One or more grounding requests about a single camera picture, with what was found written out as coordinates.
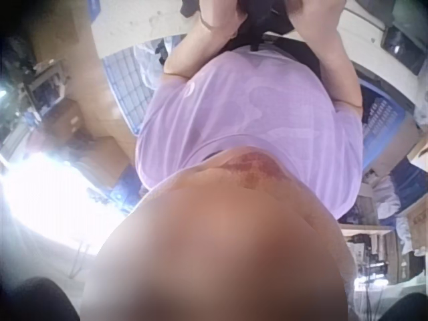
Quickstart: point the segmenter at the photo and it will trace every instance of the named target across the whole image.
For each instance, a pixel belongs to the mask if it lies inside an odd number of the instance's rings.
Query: floor
[[[87,0],[49,1],[43,14],[28,21],[38,62],[63,62],[70,77],[66,96],[77,101],[95,137],[113,136],[134,162],[136,138],[110,91],[92,38]]]

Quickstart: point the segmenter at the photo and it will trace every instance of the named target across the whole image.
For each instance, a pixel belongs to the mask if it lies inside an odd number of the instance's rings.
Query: skin
[[[329,217],[272,155],[222,152],[167,179],[110,236],[82,320],[346,320],[354,266]]]

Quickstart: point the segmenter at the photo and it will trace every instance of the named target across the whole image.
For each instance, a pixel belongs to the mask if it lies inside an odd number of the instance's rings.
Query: desk
[[[98,56],[170,35],[187,33],[193,19],[180,14],[181,0],[88,0]],[[418,77],[381,48],[385,25],[355,0],[348,0],[339,32],[351,60],[370,70],[416,103]],[[300,39],[296,32],[286,37]]]

